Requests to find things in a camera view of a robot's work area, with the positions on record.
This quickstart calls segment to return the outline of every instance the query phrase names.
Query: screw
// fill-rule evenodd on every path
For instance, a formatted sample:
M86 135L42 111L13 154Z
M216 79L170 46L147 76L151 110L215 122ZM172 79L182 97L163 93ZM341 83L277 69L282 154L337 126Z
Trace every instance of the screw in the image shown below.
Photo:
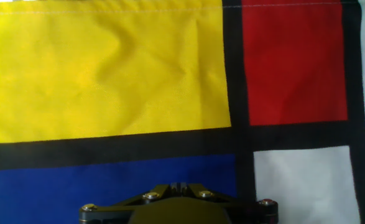
M208 198L208 197L213 196L213 193L211 193L211 192L210 192L210 191L208 191L208 190L202 190L201 192L199 192L199 195L200 195L202 198Z
M157 199L158 197L159 194L157 192L149 192L144 194L143 196L144 199L149 199L149 200Z
M93 210L97 209L97 206L94 204L86 204L86 205L82 206L81 209L83 209L86 212L92 212Z
M262 199L261 201L258 202L260 205L274 205L276 202L274 200L271 199Z

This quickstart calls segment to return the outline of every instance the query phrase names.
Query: red fabric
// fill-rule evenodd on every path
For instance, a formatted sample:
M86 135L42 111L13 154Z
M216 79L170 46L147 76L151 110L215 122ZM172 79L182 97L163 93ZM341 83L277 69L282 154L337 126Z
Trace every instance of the red fabric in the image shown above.
M250 124L347 120L341 5L287 2L243 0Z

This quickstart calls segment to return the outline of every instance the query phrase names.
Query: seam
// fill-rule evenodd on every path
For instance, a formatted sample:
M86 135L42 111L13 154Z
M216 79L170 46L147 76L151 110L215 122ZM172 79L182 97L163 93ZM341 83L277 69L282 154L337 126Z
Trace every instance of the seam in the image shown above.
M242 6L214 6L196 7L187 9L154 9L154 10L119 10L119 11L26 11L26 12L0 12L0 16L23 15L23 14L116 14L116 13L148 13L148 12L175 12L175 11L200 11L214 9L234 9L244 7L280 7L280 6L315 6L315 5L334 5L334 4L359 4L358 2L305 2L291 4L252 4Z

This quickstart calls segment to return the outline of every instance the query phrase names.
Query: blue rectangle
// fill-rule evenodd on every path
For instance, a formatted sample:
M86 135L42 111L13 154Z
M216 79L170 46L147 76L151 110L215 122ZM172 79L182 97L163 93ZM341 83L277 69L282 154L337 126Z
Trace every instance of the blue rectangle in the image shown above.
M234 155L0 171L0 224L78 223L87 203L108 206L157 184L201 183L236 196Z

